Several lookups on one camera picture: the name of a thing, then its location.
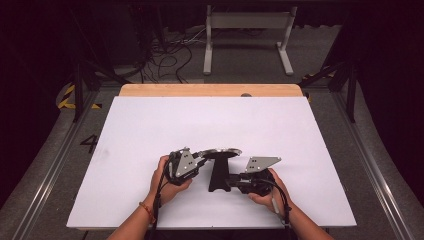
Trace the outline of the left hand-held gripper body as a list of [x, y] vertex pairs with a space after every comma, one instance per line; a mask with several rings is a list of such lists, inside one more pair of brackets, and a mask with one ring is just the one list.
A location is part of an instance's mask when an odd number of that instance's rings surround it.
[[177, 186], [198, 175], [199, 169], [195, 167], [197, 159], [192, 156], [189, 148], [183, 148], [171, 152], [165, 165], [165, 177], [167, 180]]

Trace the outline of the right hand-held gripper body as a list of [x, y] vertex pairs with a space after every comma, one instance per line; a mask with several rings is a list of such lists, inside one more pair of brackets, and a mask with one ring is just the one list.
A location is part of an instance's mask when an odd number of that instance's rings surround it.
[[243, 194], [255, 193], [260, 196], [266, 196], [272, 191], [275, 183], [269, 167], [280, 161], [280, 157], [250, 157], [245, 171], [239, 173], [240, 181], [229, 182], [240, 182], [238, 189]]

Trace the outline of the oval mirror with black stand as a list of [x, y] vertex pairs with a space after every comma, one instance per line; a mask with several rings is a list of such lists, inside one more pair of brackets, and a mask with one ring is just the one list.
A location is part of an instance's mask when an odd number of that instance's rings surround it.
[[229, 178], [228, 160], [239, 156], [241, 153], [242, 151], [236, 148], [209, 149], [202, 153], [203, 158], [214, 161], [208, 187], [209, 192], [214, 192], [215, 190], [231, 191], [231, 187], [226, 183]]

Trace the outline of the person's left hand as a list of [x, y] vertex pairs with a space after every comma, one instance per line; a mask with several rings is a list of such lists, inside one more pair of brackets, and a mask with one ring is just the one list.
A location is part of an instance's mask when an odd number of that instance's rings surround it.
[[169, 159], [168, 155], [161, 156], [157, 168], [154, 170], [150, 189], [147, 197], [144, 202], [150, 205], [153, 204], [155, 200], [155, 196], [157, 194], [158, 188], [161, 188], [160, 191], [160, 200], [161, 205], [165, 205], [170, 202], [178, 193], [186, 190], [192, 183], [192, 179], [187, 180], [181, 186], [173, 185], [167, 182], [166, 178], [162, 178], [162, 172], [164, 170], [164, 166]]

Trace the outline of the person's right hand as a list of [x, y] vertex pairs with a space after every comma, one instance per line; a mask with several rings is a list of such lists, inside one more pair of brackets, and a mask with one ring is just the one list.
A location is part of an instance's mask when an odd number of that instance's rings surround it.
[[284, 217], [285, 213], [291, 210], [290, 206], [294, 203], [290, 198], [285, 184], [278, 174], [273, 168], [270, 168], [269, 171], [273, 175], [276, 184], [276, 186], [273, 187], [273, 190], [266, 196], [249, 193], [248, 197], [256, 204], [265, 206], [272, 213], [278, 212], [280, 216]]

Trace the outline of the white table board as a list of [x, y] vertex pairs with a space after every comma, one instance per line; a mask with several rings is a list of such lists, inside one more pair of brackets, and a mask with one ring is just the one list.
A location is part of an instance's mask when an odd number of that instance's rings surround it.
[[119, 226], [144, 199], [161, 156], [237, 148], [233, 173], [252, 156], [275, 156], [294, 203], [322, 227], [356, 223], [304, 97], [116, 97], [67, 225]]

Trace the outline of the wooden table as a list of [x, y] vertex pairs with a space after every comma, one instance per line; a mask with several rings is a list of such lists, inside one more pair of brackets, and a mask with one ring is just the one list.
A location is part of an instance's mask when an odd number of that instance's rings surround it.
[[302, 97], [297, 84], [125, 84], [120, 96], [132, 97]]

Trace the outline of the black tripod stand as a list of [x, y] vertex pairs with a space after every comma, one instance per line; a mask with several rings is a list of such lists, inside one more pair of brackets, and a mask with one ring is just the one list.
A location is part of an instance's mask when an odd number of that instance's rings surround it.
[[331, 92], [340, 92], [344, 85], [347, 85], [347, 99], [346, 99], [346, 113], [349, 120], [354, 123], [354, 106], [356, 98], [356, 86], [357, 86], [357, 70], [353, 62], [340, 62], [334, 65], [324, 67], [318, 73], [311, 77], [302, 79], [298, 86], [300, 88], [309, 86], [318, 80], [326, 77], [330, 73], [334, 76], [327, 84], [327, 88]]
[[120, 85], [129, 84], [124, 77], [117, 75], [112, 67], [110, 58], [106, 55], [105, 44], [94, 25], [88, 5], [66, 5], [66, 46], [73, 67], [75, 86], [75, 115], [74, 121], [82, 118], [88, 101], [84, 98], [84, 89], [89, 93], [100, 89], [105, 79]]

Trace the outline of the yellow black floor tape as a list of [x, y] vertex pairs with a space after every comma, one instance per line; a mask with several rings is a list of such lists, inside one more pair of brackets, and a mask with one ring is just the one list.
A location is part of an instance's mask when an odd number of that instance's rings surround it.
[[74, 90], [75, 90], [75, 85], [74, 84], [70, 84], [67, 87], [67, 89], [66, 89], [66, 91], [65, 91], [62, 99], [59, 101], [59, 103], [57, 105], [57, 107], [59, 109], [64, 109], [64, 108], [66, 108], [66, 109], [75, 109], [76, 108], [76, 104], [75, 103], [70, 103], [69, 102], [69, 99], [70, 99], [72, 93], [74, 92]]

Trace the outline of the aluminium floor rail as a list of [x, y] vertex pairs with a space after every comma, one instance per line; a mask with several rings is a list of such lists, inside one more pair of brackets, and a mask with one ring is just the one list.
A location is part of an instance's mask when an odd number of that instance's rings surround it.
[[385, 215], [393, 229], [397, 240], [416, 240], [412, 231], [407, 226], [406, 219], [404, 218], [401, 210], [389, 188], [386, 180], [383, 177], [371, 151], [363, 142], [362, 136], [355, 123], [352, 123], [349, 116], [345, 111], [345, 102], [340, 93], [332, 94], [333, 101], [335, 102], [338, 111], [342, 115], [344, 122], [348, 128], [355, 145], [360, 153], [361, 164], [370, 180], [374, 192], [385, 212]]
[[66, 135], [61, 142], [58, 153], [55, 155], [53, 162], [50, 164], [50, 167], [45, 177], [43, 178], [43, 181], [37, 188], [37, 192], [24, 217], [22, 218], [17, 230], [15, 231], [12, 240], [26, 240], [28, 238], [66, 162], [75, 136], [77, 135], [86, 116], [88, 115], [88, 112], [91, 109], [91, 106], [94, 103], [97, 95], [97, 91], [87, 93], [86, 102], [83, 104], [84, 110], [82, 111], [78, 120], [71, 121], [71, 125], [69, 126]]

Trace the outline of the white metal frame stand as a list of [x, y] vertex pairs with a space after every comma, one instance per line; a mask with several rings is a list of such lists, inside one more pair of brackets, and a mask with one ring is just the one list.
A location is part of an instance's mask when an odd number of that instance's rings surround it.
[[206, 11], [206, 46], [204, 55], [203, 74], [212, 73], [213, 57], [213, 29], [281, 29], [283, 38], [276, 43], [276, 47], [288, 76], [294, 74], [294, 70], [287, 54], [287, 44], [296, 18], [297, 8], [291, 7], [283, 12], [215, 12], [212, 6], [207, 6]]

